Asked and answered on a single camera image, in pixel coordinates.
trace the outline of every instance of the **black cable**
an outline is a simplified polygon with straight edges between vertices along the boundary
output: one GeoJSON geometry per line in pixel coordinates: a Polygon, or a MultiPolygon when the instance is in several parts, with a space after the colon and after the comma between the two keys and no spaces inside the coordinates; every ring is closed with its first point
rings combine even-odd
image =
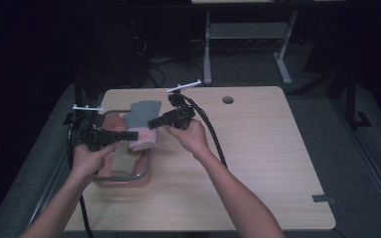
{"type": "Polygon", "coordinates": [[[222,164],[225,165],[226,168],[228,168],[227,162],[225,161],[225,158],[224,158],[224,154],[222,153],[222,150],[221,150],[221,146],[219,145],[218,138],[217,138],[217,136],[215,134],[214,128],[212,127],[212,124],[210,123],[206,113],[202,110],[202,108],[197,106],[196,103],[192,99],[190,99],[190,98],[188,98],[188,97],[186,97],[186,96],[184,96],[182,94],[178,94],[178,95],[180,95],[191,106],[193,106],[193,108],[196,110],[197,114],[199,114],[199,116],[202,118],[203,122],[206,124],[206,126],[208,127],[209,132],[212,135],[212,139],[214,140],[215,147],[216,147],[216,149],[218,151],[219,159],[221,160],[222,164]]]}
{"type": "MultiPolygon", "coordinates": [[[[85,118],[85,116],[79,116],[79,117],[75,118],[70,123],[69,129],[67,131],[67,140],[66,140],[67,161],[68,161],[70,170],[72,170],[72,164],[73,164],[73,150],[72,150],[72,147],[73,147],[73,142],[72,142],[73,128],[75,127],[76,123],[78,123],[83,118],[85,118]]],[[[82,220],[84,222],[86,234],[87,234],[88,238],[93,238],[91,228],[90,228],[89,222],[88,222],[88,215],[86,213],[85,201],[84,201],[84,198],[82,195],[79,198],[79,205],[81,207],[82,220]]]]}
{"type": "Polygon", "coordinates": [[[165,74],[162,70],[160,70],[160,69],[158,69],[158,68],[155,68],[155,67],[149,67],[148,69],[158,71],[158,72],[163,76],[163,80],[162,80],[162,82],[161,82],[160,84],[158,84],[157,81],[156,81],[156,78],[155,78],[155,77],[150,73],[150,71],[148,70],[148,77],[149,77],[150,81],[153,82],[154,87],[155,87],[155,88],[159,88],[159,87],[163,86],[163,84],[164,84],[165,81],[166,81],[166,74],[165,74]]]}
{"type": "Polygon", "coordinates": [[[333,227],[332,229],[336,234],[338,234],[341,238],[348,238],[344,234],[342,234],[336,227],[333,227]]]}

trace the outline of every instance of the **handheld device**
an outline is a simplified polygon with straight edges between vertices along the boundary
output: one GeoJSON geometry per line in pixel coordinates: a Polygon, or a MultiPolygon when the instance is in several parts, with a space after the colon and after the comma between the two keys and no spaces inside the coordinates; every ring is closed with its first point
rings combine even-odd
{"type": "Polygon", "coordinates": [[[167,93],[170,94],[169,101],[176,109],[164,113],[161,117],[148,122],[150,129],[156,129],[165,125],[172,125],[178,129],[185,130],[188,128],[191,122],[191,118],[194,117],[194,108],[185,102],[185,97],[181,95],[181,90],[185,90],[190,87],[194,87],[201,84],[201,81],[193,82],[186,85],[178,85],[175,88],[167,89],[167,93]]]}

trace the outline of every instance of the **black clamp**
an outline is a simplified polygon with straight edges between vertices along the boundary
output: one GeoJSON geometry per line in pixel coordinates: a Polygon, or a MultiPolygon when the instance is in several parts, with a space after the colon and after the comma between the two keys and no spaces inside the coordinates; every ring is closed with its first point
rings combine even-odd
{"type": "Polygon", "coordinates": [[[172,106],[177,108],[164,113],[161,117],[149,121],[148,127],[150,129],[156,129],[164,125],[171,125],[182,130],[188,128],[191,118],[195,115],[193,107],[186,104],[179,90],[169,95],[169,101],[172,106]]]}

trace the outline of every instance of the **person's right hand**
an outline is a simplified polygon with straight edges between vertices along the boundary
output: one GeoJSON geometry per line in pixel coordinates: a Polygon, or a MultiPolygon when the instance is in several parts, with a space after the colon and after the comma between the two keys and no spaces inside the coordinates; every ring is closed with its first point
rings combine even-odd
{"type": "Polygon", "coordinates": [[[209,153],[210,149],[206,141],[205,128],[200,121],[190,120],[190,125],[186,130],[180,130],[173,126],[165,126],[165,130],[178,138],[181,145],[194,156],[209,153]]]}

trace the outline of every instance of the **wooden table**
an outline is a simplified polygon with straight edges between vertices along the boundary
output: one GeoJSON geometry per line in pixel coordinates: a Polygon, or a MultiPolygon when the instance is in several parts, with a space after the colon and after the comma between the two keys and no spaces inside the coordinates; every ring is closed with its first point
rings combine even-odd
{"type": "MultiPolygon", "coordinates": [[[[206,112],[229,169],[266,203],[283,229],[334,227],[328,203],[313,200],[323,190],[281,88],[199,87],[183,94],[206,112]],[[224,96],[234,102],[223,103],[224,96]]],[[[174,109],[166,89],[109,90],[102,106],[129,109],[140,100],[163,101],[160,115],[174,109]]],[[[163,128],[159,139],[148,185],[101,188],[92,183],[87,187],[83,196],[91,229],[235,230],[203,167],[163,128]]],[[[66,230],[83,229],[78,206],[66,230]]]]}

